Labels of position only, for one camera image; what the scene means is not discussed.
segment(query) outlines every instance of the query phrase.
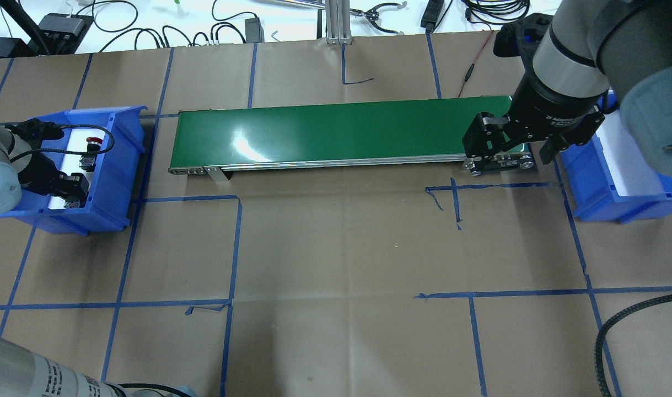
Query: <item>small bottle with red cap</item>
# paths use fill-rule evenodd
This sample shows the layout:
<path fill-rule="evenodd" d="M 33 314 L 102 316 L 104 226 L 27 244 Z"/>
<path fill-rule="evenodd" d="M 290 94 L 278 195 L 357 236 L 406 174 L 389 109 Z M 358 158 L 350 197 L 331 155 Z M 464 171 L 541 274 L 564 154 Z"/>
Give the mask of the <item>small bottle with red cap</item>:
<path fill-rule="evenodd" d="M 87 152 L 97 152 L 101 150 L 101 145 L 103 144 L 103 139 L 97 138 L 95 136 L 89 136 L 86 138 L 86 151 Z M 81 167 L 87 173 L 93 173 L 96 170 L 96 155 L 82 155 L 81 160 L 78 163 L 78 166 Z"/>

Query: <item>green conveyor belt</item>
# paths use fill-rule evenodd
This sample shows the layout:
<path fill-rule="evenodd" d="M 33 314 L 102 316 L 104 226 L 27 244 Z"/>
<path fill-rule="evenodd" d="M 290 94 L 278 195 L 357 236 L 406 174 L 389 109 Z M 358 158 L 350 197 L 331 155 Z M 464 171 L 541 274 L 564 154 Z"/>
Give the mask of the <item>green conveyor belt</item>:
<path fill-rule="evenodd" d="M 474 116 L 503 115 L 509 103 L 509 97 L 481 97 L 183 111 L 169 170 L 464 160 L 461 138 Z"/>

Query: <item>cable bundle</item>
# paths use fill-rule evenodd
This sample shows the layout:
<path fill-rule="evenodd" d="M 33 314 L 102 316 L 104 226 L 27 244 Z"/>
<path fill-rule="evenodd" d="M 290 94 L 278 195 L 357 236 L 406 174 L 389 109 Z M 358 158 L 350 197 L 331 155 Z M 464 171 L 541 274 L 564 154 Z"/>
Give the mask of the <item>cable bundle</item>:
<path fill-rule="evenodd" d="M 527 16 L 530 0 L 461 0 L 466 5 L 466 19 L 476 18 L 488 25 L 504 25 Z"/>

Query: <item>red wire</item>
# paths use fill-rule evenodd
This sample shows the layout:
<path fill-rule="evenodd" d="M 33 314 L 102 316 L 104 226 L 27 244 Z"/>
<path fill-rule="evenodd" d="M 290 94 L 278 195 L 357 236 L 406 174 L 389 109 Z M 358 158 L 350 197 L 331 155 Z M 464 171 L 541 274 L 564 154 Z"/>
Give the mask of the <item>red wire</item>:
<path fill-rule="evenodd" d="M 487 45 L 487 42 L 490 41 L 490 38 L 492 37 L 493 31 L 490 30 L 490 33 L 487 34 L 487 38 L 485 39 L 485 42 L 482 43 L 482 47 L 480 48 L 480 51 L 477 52 L 477 55 L 475 55 L 475 58 L 472 59 L 472 64 L 475 65 L 475 62 L 477 62 L 477 59 L 480 58 L 480 55 L 482 54 L 482 50 L 485 49 L 485 46 Z M 464 80 L 464 82 L 461 84 L 461 90 L 459 91 L 459 95 L 456 98 L 461 98 L 461 94 L 464 92 L 464 87 L 466 86 L 467 81 Z"/>

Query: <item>blue crate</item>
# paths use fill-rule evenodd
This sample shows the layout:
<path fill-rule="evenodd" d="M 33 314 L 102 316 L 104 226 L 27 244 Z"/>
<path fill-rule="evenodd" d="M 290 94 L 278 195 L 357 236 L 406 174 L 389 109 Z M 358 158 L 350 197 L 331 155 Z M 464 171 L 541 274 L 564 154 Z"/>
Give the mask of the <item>blue crate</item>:
<path fill-rule="evenodd" d="M 576 201 L 573 215 L 581 221 L 628 223 L 672 214 L 672 178 L 669 176 L 654 173 L 664 190 L 661 194 L 618 194 L 597 136 L 585 146 L 571 146 L 562 153 L 562 160 Z M 648 167 L 641 158 L 636 163 L 639 167 Z"/>
<path fill-rule="evenodd" d="M 66 110 L 39 116 L 41 121 L 57 124 L 93 124 L 108 128 L 115 138 L 115 146 L 96 159 L 93 181 L 83 208 L 49 209 L 50 196 L 23 191 L 20 203 L 0 218 L 16 218 L 50 233 L 110 232 L 130 224 L 127 208 L 130 205 L 132 184 L 135 180 L 139 156 L 144 153 L 144 131 L 139 125 L 139 112 L 146 106 Z M 43 148 L 66 149 L 71 133 L 58 141 L 44 141 Z M 46 153 L 60 168 L 64 155 Z"/>

